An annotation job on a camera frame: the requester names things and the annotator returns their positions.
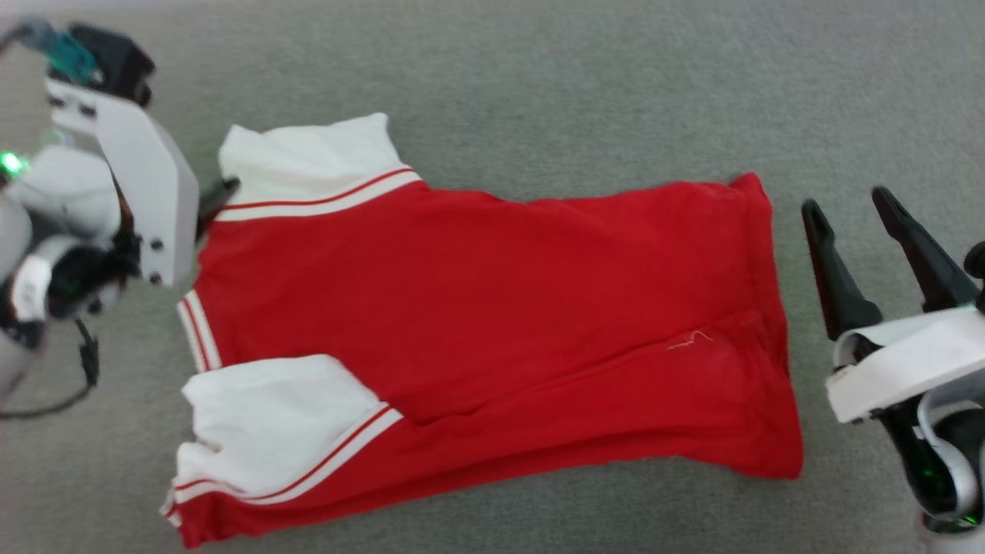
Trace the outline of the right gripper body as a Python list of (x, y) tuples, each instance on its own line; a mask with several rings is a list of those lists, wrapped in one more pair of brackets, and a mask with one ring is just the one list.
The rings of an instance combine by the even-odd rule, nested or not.
[(985, 522), (985, 375), (876, 411), (926, 519), (948, 532)]

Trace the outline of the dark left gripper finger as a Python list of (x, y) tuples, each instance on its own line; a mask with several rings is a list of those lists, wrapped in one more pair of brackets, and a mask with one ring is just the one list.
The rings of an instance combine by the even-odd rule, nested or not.
[(195, 229), (197, 241), (204, 238), (219, 212), (225, 209), (226, 204), (239, 191), (241, 184), (237, 178), (219, 179), (201, 194)]

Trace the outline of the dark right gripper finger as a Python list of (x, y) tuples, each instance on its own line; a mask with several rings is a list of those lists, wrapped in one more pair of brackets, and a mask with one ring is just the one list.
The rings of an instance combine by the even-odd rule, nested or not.
[(881, 323), (883, 313), (862, 294), (845, 266), (820, 204), (807, 199), (800, 212), (828, 339), (835, 341), (847, 331)]
[(873, 187), (873, 204), (887, 234), (898, 242), (923, 294), (922, 312), (974, 304), (981, 290), (956, 260), (887, 187)]

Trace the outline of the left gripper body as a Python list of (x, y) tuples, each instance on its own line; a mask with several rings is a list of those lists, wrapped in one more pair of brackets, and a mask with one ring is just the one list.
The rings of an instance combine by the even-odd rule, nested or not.
[(139, 245), (108, 163), (49, 146), (0, 152), (0, 349), (38, 349), (50, 322), (99, 315), (139, 270)]

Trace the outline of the red white basketball jersey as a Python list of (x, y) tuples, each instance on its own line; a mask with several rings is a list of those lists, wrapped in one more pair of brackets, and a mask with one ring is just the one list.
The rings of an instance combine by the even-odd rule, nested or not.
[(257, 132), (176, 309), (188, 549), (646, 457), (797, 479), (759, 176), (587, 199), (440, 189), (383, 113)]

